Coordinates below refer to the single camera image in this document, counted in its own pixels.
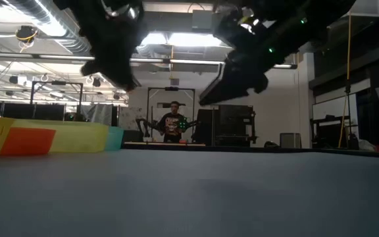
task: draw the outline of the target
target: orange bin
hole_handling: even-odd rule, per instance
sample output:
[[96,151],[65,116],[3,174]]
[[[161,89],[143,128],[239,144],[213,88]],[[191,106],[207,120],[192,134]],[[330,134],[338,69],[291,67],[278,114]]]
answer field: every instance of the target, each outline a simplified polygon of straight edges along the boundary
[[0,155],[45,155],[54,136],[55,130],[12,127]]

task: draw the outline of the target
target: man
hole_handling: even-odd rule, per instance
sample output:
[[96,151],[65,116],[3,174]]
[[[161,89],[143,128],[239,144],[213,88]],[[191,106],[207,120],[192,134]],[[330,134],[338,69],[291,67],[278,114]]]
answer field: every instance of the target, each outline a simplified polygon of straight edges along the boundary
[[179,143],[182,133],[185,132],[185,130],[178,128],[179,121],[184,119],[184,116],[178,113],[179,105],[177,101],[172,101],[170,113],[165,114],[159,122],[161,135],[164,134],[163,142]]

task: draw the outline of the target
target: graphic t-shirt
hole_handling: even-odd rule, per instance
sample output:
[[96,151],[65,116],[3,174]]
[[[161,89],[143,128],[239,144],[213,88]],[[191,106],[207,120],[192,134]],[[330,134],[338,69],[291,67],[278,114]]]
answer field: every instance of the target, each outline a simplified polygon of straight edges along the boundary
[[163,142],[176,142],[181,140],[182,135],[178,129],[178,123],[182,120],[184,116],[180,114],[173,115],[172,113],[167,113],[163,116],[159,122],[159,126],[164,132]]

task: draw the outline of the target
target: teal container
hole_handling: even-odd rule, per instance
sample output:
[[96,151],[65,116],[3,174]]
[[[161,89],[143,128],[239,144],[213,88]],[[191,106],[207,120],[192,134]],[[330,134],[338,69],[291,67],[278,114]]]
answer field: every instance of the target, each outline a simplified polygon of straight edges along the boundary
[[118,151],[121,149],[124,130],[119,127],[109,127],[108,138],[106,140],[105,151]]

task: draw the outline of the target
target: gray table surface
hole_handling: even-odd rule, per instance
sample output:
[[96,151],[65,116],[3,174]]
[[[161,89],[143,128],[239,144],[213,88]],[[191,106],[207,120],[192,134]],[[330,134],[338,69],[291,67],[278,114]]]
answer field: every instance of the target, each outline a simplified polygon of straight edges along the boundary
[[122,150],[0,159],[0,236],[379,236],[379,158]]

